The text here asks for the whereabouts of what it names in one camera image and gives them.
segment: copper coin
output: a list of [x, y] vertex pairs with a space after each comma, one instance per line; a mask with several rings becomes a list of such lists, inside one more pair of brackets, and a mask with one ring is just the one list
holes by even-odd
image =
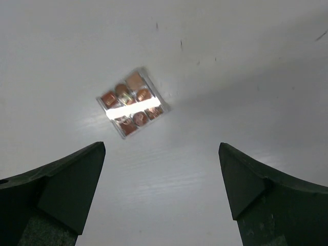
[[129, 94], [129, 89], [126, 85], [124, 84], [118, 84], [116, 87], [115, 87], [115, 92], [117, 94], [117, 96], [120, 96], [122, 95], [124, 92]]
[[111, 107], [113, 107], [115, 104], [118, 103], [115, 93], [112, 91], [109, 91], [108, 93], [103, 95], [101, 97], [101, 100], [103, 101], [107, 109], [110, 109]]
[[145, 112], [147, 113], [149, 119], [155, 119], [163, 113], [163, 109], [161, 107], [153, 107], [146, 109]]
[[144, 101], [144, 100], [150, 99], [151, 97], [152, 97], [152, 94], [147, 89], [141, 89], [137, 93], [138, 101]]
[[148, 122], [148, 118], [144, 112], [138, 112], [133, 115], [133, 121], [137, 126], [142, 127]]
[[123, 92], [119, 97], [118, 100], [123, 103], [124, 105], [131, 105], [135, 103], [135, 99], [126, 92]]
[[138, 72], [135, 72], [130, 77], [127, 78], [127, 84], [131, 90], [139, 90], [142, 86], [145, 85], [144, 80]]
[[127, 119], [123, 120], [122, 122], [120, 122], [119, 126], [123, 130], [125, 136], [128, 136], [132, 132], [137, 130], [137, 127], [135, 126], [135, 124], [133, 124], [133, 122], [130, 118], [127, 118]]

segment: white surface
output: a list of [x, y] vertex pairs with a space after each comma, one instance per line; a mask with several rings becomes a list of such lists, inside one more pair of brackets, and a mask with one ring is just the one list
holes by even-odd
[[[328, 35], [315, 42], [328, 29], [326, 7], [1, 1], [0, 178], [102, 140], [78, 246], [240, 246], [220, 142], [328, 186]], [[139, 66], [173, 110], [121, 140], [95, 97]]]

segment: coin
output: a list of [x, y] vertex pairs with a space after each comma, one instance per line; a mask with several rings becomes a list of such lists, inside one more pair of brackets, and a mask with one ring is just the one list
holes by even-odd
[[163, 109], [161, 107], [152, 107], [146, 109], [145, 112], [147, 113], [149, 119], [155, 119], [163, 113]]
[[127, 117], [119, 123], [119, 126], [125, 136], [128, 136], [129, 134], [137, 130], [137, 127], [135, 126], [135, 124], [133, 124], [132, 120]]
[[118, 84], [116, 87], [115, 87], [115, 92], [117, 94], [117, 96], [120, 96], [122, 95], [124, 92], [129, 94], [129, 89], [126, 85], [124, 84]]
[[148, 89], [141, 89], [137, 93], [138, 101], [144, 101], [144, 100], [150, 99], [151, 97], [152, 97], [152, 94], [150, 93], [150, 91]]
[[131, 105], [135, 103], [135, 99], [126, 92], [123, 92], [119, 97], [118, 100], [123, 103], [124, 105]]
[[138, 112], [133, 115], [133, 121], [137, 126], [142, 127], [148, 122], [148, 118], [144, 112]]
[[108, 93], [103, 95], [101, 97], [101, 100], [103, 101], [107, 109], [110, 109], [111, 107], [113, 107], [115, 104], [118, 103], [115, 93], [112, 91], [109, 91]]
[[145, 85], [142, 77], [138, 72], [133, 73], [130, 77], [127, 78], [127, 84], [131, 90], [139, 90], [142, 86]]

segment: penny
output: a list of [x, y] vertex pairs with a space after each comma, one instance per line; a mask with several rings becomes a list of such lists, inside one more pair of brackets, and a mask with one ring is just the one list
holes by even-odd
[[150, 91], [148, 89], [141, 89], [137, 93], [138, 101], [144, 101], [144, 100], [150, 99], [151, 97], [152, 97], [152, 94], [150, 93]]
[[131, 105], [135, 103], [135, 99], [126, 92], [123, 92], [119, 97], [118, 100], [123, 103], [124, 105]]
[[121, 121], [119, 123], [119, 126], [121, 127], [125, 136], [128, 136], [129, 134], [137, 130], [137, 127], [135, 126], [135, 124], [133, 124], [130, 118], [126, 118], [123, 121]]
[[163, 109], [161, 107], [152, 107], [146, 109], [145, 112], [147, 113], [149, 119], [155, 119], [163, 113]]
[[115, 92], [117, 94], [117, 96], [120, 96], [122, 95], [124, 92], [129, 94], [129, 89], [126, 85], [124, 84], [118, 84], [116, 87], [115, 87]]
[[108, 93], [103, 95], [101, 97], [101, 100], [103, 101], [107, 109], [110, 109], [111, 107], [113, 107], [115, 104], [118, 103], [115, 93], [112, 91], [109, 91]]
[[133, 121], [137, 126], [142, 127], [148, 122], [148, 118], [144, 112], [138, 112], [133, 115]]
[[127, 84], [131, 90], [139, 90], [142, 86], [145, 85], [144, 80], [138, 72], [133, 73], [130, 77], [127, 78]]

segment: white background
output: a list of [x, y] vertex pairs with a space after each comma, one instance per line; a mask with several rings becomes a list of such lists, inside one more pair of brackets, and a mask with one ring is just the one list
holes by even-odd
[[[328, 186], [327, 14], [326, 0], [0, 1], [0, 178], [104, 141], [77, 246], [241, 246], [220, 142]], [[122, 140], [95, 98], [140, 66], [172, 111]]]

